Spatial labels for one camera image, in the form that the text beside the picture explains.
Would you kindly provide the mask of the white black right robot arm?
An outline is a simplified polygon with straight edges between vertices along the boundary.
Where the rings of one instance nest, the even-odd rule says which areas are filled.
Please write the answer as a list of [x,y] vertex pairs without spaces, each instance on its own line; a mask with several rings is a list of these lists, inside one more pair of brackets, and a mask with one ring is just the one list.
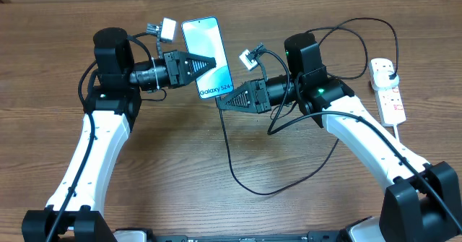
[[458,175],[415,154],[385,130],[354,91],[331,77],[312,33],[285,40],[285,73],[243,83],[222,98],[220,111],[265,113],[294,102],[302,118],[342,141],[369,169],[384,193],[379,217],[338,231],[313,231],[309,241],[448,241],[461,234]]

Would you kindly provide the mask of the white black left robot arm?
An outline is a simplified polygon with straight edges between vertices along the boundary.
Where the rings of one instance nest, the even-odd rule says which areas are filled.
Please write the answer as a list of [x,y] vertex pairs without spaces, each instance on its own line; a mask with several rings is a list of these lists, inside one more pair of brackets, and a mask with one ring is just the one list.
[[105,195],[122,146],[138,116],[141,92],[183,87],[216,66],[213,58],[182,51],[134,61],[135,35],[119,27],[95,33],[95,61],[83,74],[89,80],[82,133],[63,180],[42,210],[29,210],[22,221],[25,241],[153,241],[146,228],[112,231],[104,215]]

